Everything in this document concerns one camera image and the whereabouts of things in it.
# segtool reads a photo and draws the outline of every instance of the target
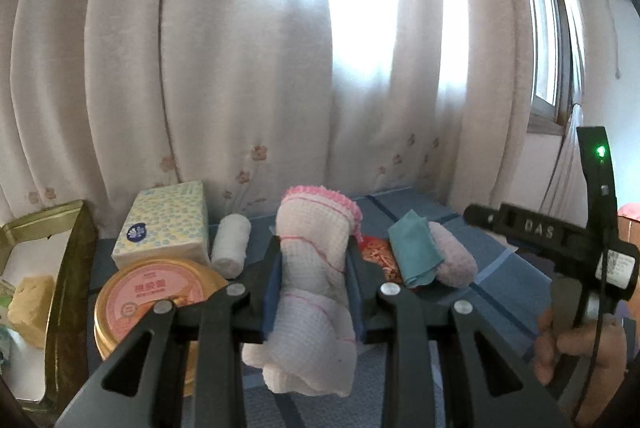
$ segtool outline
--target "hanging cord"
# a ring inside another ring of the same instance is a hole
[[[609,267],[609,248],[608,242],[605,242],[605,248],[602,251],[602,274],[600,275],[600,305],[598,307],[598,322],[596,324],[596,337],[593,343],[593,354],[591,355],[591,361],[589,362],[589,369],[587,371],[587,379],[584,381],[584,386],[582,388],[582,393],[580,394],[580,400],[575,405],[574,414],[571,419],[575,424],[575,419],[578,417],[580,413],[580,408],[582,408],[582,404],[584,403],[584,399],[587,397],[587,391],[589,390],[589,385],[591,384],[591,378],[593,377],[593,372],[596,368],[596,360],[598,359],[598,348],[600,347],[600,336],[602,335],[602,324],[604,321],[604,299],[605,299],[605,289],[607,287],[607,269]]]

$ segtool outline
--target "wall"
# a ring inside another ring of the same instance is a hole
[[[538,210],[551,180],[562,137],[527,134],[505,202]]]
[[[604,125],[618,205],[640,202],[640,18],[629,0],[581,0],[586,34],[584,124]],[[585,224],[581,183],[570,220]]]

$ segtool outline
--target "teal cloth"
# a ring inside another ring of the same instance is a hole
[[[405,286],[412,289],[433,282],[444,258],[423,217],[408,212],[389,228],[389,241]]]

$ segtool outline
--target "window sill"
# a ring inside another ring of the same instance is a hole
[[[531,113],[529,115],[527,133],[543,135],[564,135],[564,128],[559,124],[554,123],[549,118],[543,118],[542,116]]]

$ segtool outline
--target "white roll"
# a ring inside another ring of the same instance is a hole
[[[227,215],[220,220],[211,249],[211,268],[228,280],[244,269],[251,222],[244,215]]]

